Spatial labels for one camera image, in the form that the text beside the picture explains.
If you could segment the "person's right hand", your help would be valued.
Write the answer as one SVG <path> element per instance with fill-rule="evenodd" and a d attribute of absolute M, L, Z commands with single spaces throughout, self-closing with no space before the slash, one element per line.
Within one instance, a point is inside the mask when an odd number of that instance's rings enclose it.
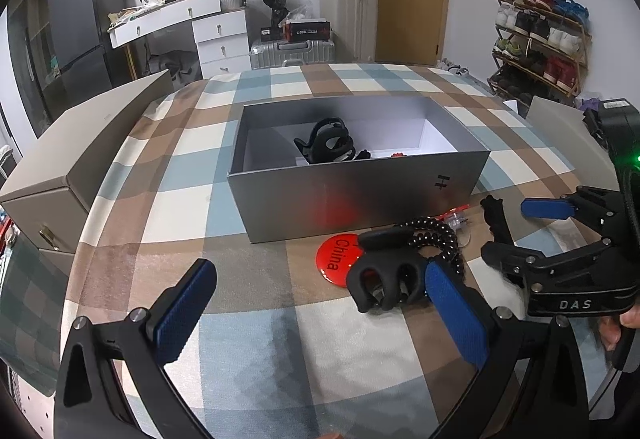
<path fill-rule="evenodd" d="M 622 337 L 622 328 L 638 329 L 640 327 L 640 305 L 635 303 L 627 312 L 619 317 L 602 317 L 599 319 L 599 333 L 606 351 L 613 351 Z"/>

